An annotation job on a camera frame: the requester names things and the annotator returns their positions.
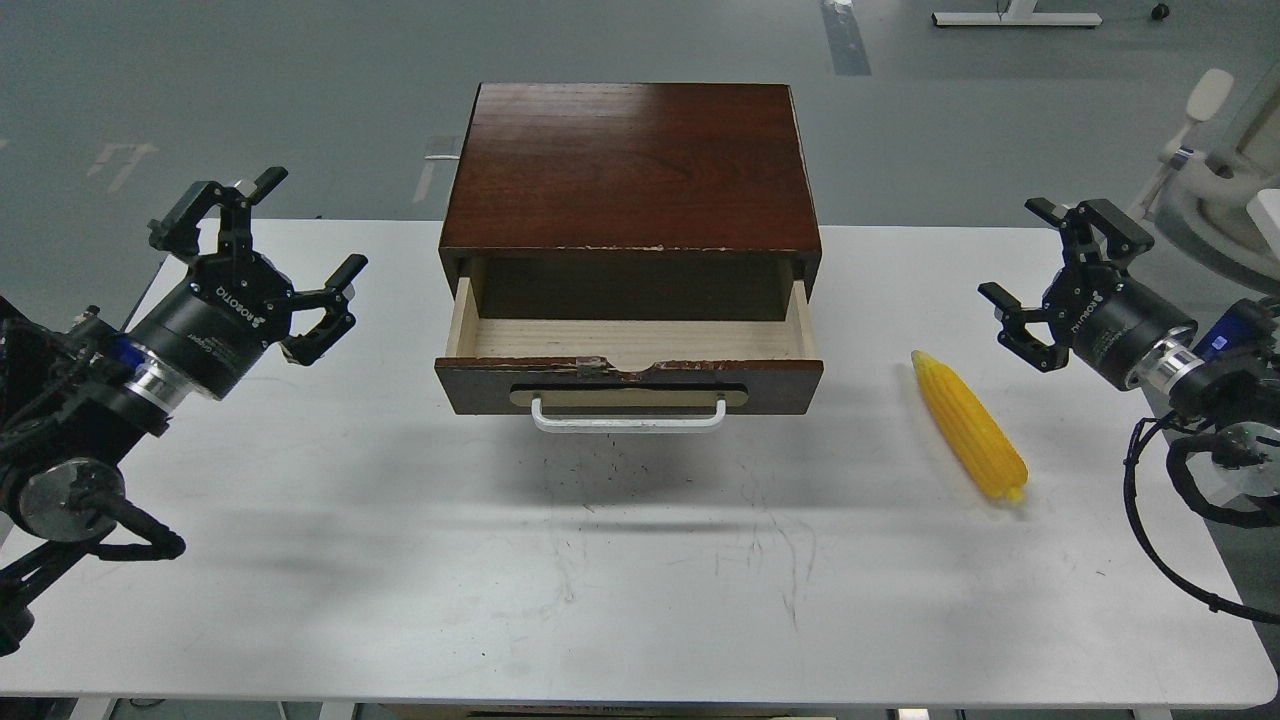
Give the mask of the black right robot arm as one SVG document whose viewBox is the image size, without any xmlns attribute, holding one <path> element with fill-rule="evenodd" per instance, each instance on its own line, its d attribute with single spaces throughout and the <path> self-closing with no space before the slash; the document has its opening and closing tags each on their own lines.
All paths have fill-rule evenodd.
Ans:
<svg viewBox="0 0 1280 720">
<path fill-rule="evenodd" d="M 998 342 L 1038 372 L 1079 357 L 1119 391 L 1160 392 L 1179 421 L 1194 424 L 1166 457 L 1187 506 L 1231 527 L 1276 527 L 1276 306 L 1242 300 L 1198 336 L 1188 314 L 1130 274 L 1155 241 L 1116 205 L 1025 206 L 1059 232 L 1062 268 L 1034 307 L 995 282 L 979 286 Z"/>
</svg>

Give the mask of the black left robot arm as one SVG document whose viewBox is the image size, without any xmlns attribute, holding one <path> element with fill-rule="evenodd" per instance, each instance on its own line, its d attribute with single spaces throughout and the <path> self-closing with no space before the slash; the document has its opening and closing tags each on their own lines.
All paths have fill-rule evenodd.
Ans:
<svg viewBox="0 0 1280 720">
<path fill-rule="evenodd" d="M 282 167 L 227 186 L 193 183 L 148 243 L 187 270 L 128 331 L 90 306 L 65 332 L 3 304 L 3 514 L 40 546 L 3 569 L 3 653 L 15 653 L 31 605 L 78 561 L 178 559 L 184 539 L 125 496 L 120 465 L 160 436 L 192 393 L 220 400 L 271 347 L 315 364 L 356 323 L 348 256 L 319 290 L 300 291 L 255 250 L 253 209 Z"/>
</svg>

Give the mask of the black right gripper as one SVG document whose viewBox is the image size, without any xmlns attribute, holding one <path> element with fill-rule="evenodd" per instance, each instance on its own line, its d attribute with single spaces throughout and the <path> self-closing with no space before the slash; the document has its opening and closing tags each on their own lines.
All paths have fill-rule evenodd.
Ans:
<svg viewBox="0 0 1280 720">
<path fill-rule="evenodd" d="M 1065 268 L 1038 307 L 1024 307 L 1000 283 L 977 292 L 995 306 L 997 341 L 1036 370 L 1065 368 L 1070 351 L 1120 391 L 1139 383 L 1138 366 L 1165 340 L 1187 343 L 1198 325 L 1183 310 L 1124 270 L 1155 246 L 1155 237 L 1106 199 L 1066 208 L 1043 197 L 1024 208 L 1052 225 Z M 1030 325 L 1046 324 L 1052 343 Z"/>
</svg>

